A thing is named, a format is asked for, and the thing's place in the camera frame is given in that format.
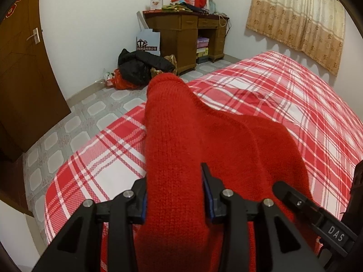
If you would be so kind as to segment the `white printed box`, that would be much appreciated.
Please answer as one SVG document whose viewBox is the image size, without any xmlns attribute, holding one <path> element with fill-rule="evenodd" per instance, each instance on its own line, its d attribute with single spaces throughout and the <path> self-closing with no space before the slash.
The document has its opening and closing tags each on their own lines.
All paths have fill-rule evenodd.
<svg viewBox="0 0 363 272">
<path fill-rule="evenodd" d="M 151 10 L 161 10 L 163 6 L 163 0 L 150 0 Z"/>
</svg>

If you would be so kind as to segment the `purple box in desk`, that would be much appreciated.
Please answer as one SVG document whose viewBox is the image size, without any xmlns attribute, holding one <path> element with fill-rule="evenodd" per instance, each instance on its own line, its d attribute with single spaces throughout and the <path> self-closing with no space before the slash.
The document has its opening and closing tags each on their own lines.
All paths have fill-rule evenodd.
<svg viewBox="0 0 363 272">
<path fill-rule="evenodd" d="M 197 48 L 198 49 L 206 48 L 206 47 L 208 47 L 208 44 L 209 44 L 209 38 L 207 38 L 207 37 L 198 37 L 198 40 L 197 40 Z"/>
</svg>

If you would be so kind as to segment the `beige patterned curtain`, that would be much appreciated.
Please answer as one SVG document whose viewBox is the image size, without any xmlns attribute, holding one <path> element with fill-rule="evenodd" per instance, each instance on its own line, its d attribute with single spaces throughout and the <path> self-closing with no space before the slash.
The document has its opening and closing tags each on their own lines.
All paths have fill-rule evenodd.
<svg viewBox="0 0 363 272">
<path fill-rule="evenodd" d="M 252 0 L 246 27 L 303 52 L 337 75 L 345 24 L 339 0 Z"/>
</svg>

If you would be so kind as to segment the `red plaid bed sheet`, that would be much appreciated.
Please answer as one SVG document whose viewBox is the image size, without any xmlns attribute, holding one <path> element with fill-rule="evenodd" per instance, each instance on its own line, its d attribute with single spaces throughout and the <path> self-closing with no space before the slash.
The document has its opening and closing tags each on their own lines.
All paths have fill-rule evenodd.
<svg viewBox="0 0 363 272">
<path fill-rule="evenodd" d="M 185 84 L 212 109 L 283 125 L 307 169 L 310 194 L 303 195 L 342 218 L 354 169 L 362 160 L 362 121 L 323 80 L 288 56 L 269 51 Z M 136 180 L 146 180 L 145 111 L 142 102 L 60 168 L 46 194 L 49 244 L 84 200 L 107 202 L 130 190 Z M 272 194 L 270 199 L 315 253 L 320 237 Z M 100 271 L 108 271 L 107 244 L 105 223 Z"/>
</svg>

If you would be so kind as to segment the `brown wooden desk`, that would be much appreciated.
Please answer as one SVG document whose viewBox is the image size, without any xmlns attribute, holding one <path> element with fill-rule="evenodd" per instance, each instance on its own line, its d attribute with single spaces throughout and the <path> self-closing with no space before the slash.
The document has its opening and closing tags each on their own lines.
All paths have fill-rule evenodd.
<svg viewBox="0 0 363 272">
<path fill-rule="evenodd" d="M 199 37 L 209 39 L 210 61 L 215 62 L 225 56 L 228 17 L 185 11 L 146 11 L 143 15 L 148 27 L 160 34 L 161 56 L 174 55 L 179 74 L 195 69 Z"/>
</svg>

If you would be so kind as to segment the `red knitted sweater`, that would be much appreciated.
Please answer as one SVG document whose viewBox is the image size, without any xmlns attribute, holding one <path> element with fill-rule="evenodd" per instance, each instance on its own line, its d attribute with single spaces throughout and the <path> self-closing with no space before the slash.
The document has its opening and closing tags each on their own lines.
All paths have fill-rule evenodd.
<svg viewBox="0 0 363 272">
<path fill-rule="evenodd" d="M 287 129 L 204 104 L 178 77 L 156 76 L 145 111 L 146 220 L 135 238 L 140 271 L 217 271 L 222 229 L 206 219 L 202 167 L 245 199 L 272 198 L 284 181 L 309 195 Z"/>
</svg>

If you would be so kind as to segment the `black clothes pile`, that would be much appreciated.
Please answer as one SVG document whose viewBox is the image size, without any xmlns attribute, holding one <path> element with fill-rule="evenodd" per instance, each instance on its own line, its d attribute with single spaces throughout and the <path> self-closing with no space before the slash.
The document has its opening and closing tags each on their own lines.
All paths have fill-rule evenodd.
<svg viewBox="0 0 363 272">
<path fill-rule="evenodd" d="M 171 73 L 175 65 L 164 57 L 149 52 L 136 50 L 129 52 L 123 49 L 118 56 L 118 70 L 121 77 L 129 83 L 142 87 L 152 79 L 152 69 L 162 73 Z"/>
</svg>

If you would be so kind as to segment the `white paper shopping bag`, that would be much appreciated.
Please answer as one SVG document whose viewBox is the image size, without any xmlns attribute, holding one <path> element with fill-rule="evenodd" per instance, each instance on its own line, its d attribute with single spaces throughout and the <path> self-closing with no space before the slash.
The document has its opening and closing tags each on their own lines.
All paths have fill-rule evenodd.
<svg viewBox="0 0 363 272">
<path fill-rule="evenodd" d="M 139 22 L 140 32 L 136 36 L 136 50 L 149 52 L 159 56 L 161 35 L 159 32 L 154 32 L 146 23 L 143 14 L 138 11 L 137 18 Z"/>
</svg>

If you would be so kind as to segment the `red plastic bag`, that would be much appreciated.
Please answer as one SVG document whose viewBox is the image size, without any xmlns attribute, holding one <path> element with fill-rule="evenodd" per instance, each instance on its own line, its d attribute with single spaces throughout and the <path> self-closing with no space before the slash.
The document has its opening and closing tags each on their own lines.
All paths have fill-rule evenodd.
<svg viewBox="0 0 363 272">
<path fill-rule="evenodd" d="M 140 88 L 139 85 L 125 80 L 118 69 L 115 69 L 111 77 L 106 81 L 106 86 L 117 90 L 136 90 Z"/>
</svg>

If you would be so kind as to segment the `red double happiness decal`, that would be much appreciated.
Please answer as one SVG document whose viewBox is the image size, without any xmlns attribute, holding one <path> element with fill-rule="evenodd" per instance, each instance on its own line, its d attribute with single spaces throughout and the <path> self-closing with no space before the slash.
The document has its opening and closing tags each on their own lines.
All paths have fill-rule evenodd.
<svg viewBox="0 0 363 272">
<path fill-rule="evenodd" d="M 15 10 L 16 10 L 16 8 L 17 8 L 17 4 L 18 4 L 20 1 L 21 1 L 21 0 L 15 0 L 14 4 L 10 7 L 10 9 L 8 10 L 8 12 L 5 14 L 5 16 L 4 16 L 4 20 L 5 20 L 5 19 L 7 19 L 7 18 L 9 18 L 9 17 L 11 17 L 11 16 L 14 14 L 14 12 L 15 12 Z"/>
</svg>

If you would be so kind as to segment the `brown wooden door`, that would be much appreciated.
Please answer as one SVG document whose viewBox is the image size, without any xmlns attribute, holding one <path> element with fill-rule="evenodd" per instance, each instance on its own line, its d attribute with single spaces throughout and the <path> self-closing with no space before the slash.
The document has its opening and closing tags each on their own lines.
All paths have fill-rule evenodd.
<svg viewBox="0 0 363 272">
<path fill-rule="evenodd" d="M 35 28 L 39 44 L 27 41 Z M 21 0 L 1 18 L 1 200 L 16 210 L 32 214 L 24 154 L 69 113 L 47 56 L 39 0 Z"/>
</svg>

